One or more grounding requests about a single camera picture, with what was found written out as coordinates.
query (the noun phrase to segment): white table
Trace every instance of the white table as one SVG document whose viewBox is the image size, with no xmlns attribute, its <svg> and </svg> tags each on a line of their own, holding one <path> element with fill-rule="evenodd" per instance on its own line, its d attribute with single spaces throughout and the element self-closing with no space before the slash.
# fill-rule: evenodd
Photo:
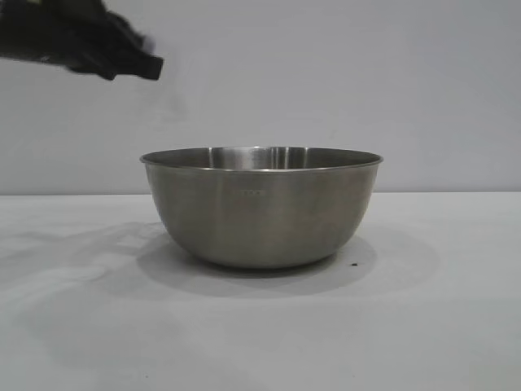
<svg viewBox="0 0 521 391">
<path fill-rule="evenodd" d="M 376 194 L 285 275 L 158 221 L 147 195 L 0 198 L 1 390 L 521 389 L 521 193 Z"/>
</svg>

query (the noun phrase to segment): white surface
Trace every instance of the white surface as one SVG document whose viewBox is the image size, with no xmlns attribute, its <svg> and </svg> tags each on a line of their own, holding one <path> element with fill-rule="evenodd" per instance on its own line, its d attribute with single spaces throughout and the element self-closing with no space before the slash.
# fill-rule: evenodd
<svg viewBox="0 0 521 391">
<path fill-rule="evenodd" d="M 377 194 L 335 261 L 261 278 L 148 196 L 1 198 L 2 389 L 519 390 L 520 206 Z"/>
<path fill-rule="evenodd" d="M 2 194 L 147 192 L 145 152 L 361 149 L 380 191 L 521 190 L 519 0 L 107 0 L 160 82 L 0 61 Z"/>
</svg>

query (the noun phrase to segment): white wall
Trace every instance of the white wall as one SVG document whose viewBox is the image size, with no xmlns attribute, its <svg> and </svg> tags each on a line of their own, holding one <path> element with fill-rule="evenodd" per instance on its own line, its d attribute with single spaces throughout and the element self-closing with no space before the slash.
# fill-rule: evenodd
<svg viewBox="0 0 521 391">
<path fill-rule="evenodd" d="M 162 149 L 304 145 L 380 191 L 521 190 L 519 0 L 108 0 L 158 83 L 0 62 L 0 192 L 144 192 Z"/>
</svg>

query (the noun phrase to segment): bowl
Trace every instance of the bowl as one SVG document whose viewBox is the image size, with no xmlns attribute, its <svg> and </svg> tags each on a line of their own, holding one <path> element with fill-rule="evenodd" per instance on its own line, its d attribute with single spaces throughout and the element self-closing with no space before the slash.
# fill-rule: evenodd
<svg viewBox="0 0 521 391">
<path fill-rule="evenodd" d="M 224 266 L 283 268 L 334 254 L 358 228 L 382 158 L 306 147 L 209 147 L 142 156 L 172 238 Z"/>
</svg>

